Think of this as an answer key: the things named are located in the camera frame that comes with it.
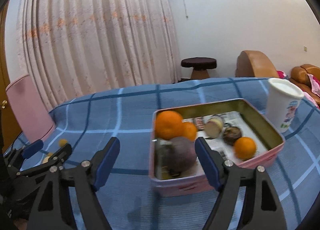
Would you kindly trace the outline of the large orange mandarin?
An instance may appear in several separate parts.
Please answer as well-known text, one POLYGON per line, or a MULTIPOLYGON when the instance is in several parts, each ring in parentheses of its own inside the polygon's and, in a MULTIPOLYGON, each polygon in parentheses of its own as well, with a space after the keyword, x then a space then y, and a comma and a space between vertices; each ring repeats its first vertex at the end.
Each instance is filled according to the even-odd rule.
POLYGON ((160 112, 155 119, 155 135, 163 140, 182 136, 184 132, 183 117, 175 111, 160 112))

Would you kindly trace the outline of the small yellow fruit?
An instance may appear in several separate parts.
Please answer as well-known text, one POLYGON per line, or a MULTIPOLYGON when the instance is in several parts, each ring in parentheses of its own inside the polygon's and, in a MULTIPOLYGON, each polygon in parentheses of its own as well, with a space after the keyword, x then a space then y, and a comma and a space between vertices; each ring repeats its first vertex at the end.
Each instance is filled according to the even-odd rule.
POLYGON ((59 147, 62 148, 63 146, 65 146, 66 144, 68 144, 68 141, 66 139, 60 139, 59 140, 59 147))

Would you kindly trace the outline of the wooden door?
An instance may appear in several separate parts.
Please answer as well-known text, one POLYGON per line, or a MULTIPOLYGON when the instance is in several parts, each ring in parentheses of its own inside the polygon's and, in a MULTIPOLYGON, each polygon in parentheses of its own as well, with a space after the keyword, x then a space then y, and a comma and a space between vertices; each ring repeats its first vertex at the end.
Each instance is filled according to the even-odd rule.
POLYGON ((9 100, 6 94, 6 88, 10 83, 7 62, 5 58, 5 45, 4 45, 4 32, 5 32, 5 20, 8 11, 8 3, 1 10, 1 152, 10 147, 16 138, 22 132, 9 104, 9 100))

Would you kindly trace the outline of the pink cylindrical appliance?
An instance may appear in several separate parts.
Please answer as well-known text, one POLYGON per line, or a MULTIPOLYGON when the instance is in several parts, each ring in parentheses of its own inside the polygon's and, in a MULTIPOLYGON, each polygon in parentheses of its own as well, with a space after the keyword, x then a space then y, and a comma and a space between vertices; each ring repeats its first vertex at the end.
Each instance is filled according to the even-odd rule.
POLYGON ((49 115, 30 75, 26 74, 10 83, 6 94, 13 114, 29 142, 47 140, 55 130, 49 115))

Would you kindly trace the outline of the orange mandarin right tin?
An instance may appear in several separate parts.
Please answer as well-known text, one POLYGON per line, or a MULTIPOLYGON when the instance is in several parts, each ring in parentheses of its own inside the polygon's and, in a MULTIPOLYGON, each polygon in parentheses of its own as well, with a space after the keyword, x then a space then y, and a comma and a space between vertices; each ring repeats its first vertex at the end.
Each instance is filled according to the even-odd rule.
POLYGON ((241 137, 233 145, 234 154, 241 160, 248 160, 254 157, 257 145, 252 138, 241 137))

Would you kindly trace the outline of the pink metal tin box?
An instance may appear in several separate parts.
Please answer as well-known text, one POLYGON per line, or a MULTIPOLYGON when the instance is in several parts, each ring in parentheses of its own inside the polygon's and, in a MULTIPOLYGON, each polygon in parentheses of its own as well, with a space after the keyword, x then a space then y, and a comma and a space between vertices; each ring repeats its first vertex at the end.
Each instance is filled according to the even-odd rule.
MULTIPOLYGON (((198 127, 197 136, 203 137, 210 149, 219 152, 223 159, 231 160, 239 167, 250 169, 258 165, 269 167, 284 146, 284 137, 245 99, 172 107, 171 110, 180 113, 184 121, 194 123, 198 127), (211 117, 221 117, 225 128, 239 127, 243 136, 252 138, 257 145, 254 157, 241 160, 235 156, 232 146, 224 142, 222 135, 215 139, 210 138, 203 128, 211 117)), ((153 190, 161 196, 180 196, 211 190, 212 187, 199 161, 179 176, 169 174, 162 164, 166 144, 165 140, 152 132, 149 177, 153 190)))

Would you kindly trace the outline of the dark passion fruit in tin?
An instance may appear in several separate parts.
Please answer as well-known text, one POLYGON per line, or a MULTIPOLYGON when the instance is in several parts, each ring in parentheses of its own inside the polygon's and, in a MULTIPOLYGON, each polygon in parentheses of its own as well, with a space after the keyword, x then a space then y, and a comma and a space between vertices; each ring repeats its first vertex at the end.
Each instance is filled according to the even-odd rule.
POLYGON ((234 146, 235 142, 239 139, 242 138, 242 131, 239 127, 227 127, 222 134, 223 141, 230 145, 234 146))

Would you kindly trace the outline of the cut fruit half in tin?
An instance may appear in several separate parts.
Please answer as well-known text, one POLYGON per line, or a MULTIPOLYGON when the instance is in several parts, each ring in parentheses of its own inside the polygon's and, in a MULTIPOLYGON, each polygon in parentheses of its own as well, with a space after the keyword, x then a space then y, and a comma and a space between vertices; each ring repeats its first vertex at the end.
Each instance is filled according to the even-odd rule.
POLYGON ((208 121, 204 125, 204 132, 210 137, 210 138, 217 138, 224 126, 224 121, 220 116, 214 115, 211 116, 208 121))

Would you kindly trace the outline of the small orange in tin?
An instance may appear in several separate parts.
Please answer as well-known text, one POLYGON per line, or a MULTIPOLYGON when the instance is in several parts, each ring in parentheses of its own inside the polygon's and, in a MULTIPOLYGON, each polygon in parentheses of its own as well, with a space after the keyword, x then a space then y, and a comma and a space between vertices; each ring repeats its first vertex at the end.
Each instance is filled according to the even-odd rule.
POLYGON ((197 138, 197 127, 192 122, 183 122, 182 136, 194 142, 197 138))

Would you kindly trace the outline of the white paper cup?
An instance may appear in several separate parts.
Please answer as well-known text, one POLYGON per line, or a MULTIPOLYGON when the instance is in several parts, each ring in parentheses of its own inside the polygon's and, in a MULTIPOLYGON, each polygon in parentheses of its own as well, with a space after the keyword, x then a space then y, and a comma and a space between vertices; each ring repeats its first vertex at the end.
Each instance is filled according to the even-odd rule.
POLYGON ((269 78, 265 116, 281 133, 286 132, 304 97, 303 91, 285 79, 269 78))

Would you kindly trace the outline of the pink floral curtain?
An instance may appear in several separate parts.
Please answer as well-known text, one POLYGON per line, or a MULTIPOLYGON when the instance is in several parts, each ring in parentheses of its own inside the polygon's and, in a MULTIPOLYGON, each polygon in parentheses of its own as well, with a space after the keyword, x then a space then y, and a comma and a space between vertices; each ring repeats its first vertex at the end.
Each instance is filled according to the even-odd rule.
POLYGON ((18 52, 48 110, 87 94, 181 79, 168 0, 22 0, 18 52))

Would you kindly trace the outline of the brown leather sofa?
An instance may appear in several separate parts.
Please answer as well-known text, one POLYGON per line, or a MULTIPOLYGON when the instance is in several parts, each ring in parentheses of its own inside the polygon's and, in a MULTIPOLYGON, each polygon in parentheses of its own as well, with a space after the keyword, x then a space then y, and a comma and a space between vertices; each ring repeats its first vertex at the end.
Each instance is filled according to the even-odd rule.
POLYGON ((319 67, 311 64, 296 66, 291 70, 291 77, 289 80, 302 91, 307 92, 316 101, 316 103, 319 104, 319 96, 312 92, 311 81, 308 76, 309 74, 319 80, 319 67))

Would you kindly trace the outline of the dark round stool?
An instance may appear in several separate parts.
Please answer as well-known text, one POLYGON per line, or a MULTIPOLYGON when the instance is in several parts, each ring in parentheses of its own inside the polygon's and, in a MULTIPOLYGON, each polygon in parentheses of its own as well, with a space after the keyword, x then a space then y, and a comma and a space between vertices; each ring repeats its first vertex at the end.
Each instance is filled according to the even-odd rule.
POLYGON ((203 80, 209 78, 208 70, 217 68, 217 61, 212 57, 190 57, 181 61, 181 67, 193 69, 191 80, 203 80))

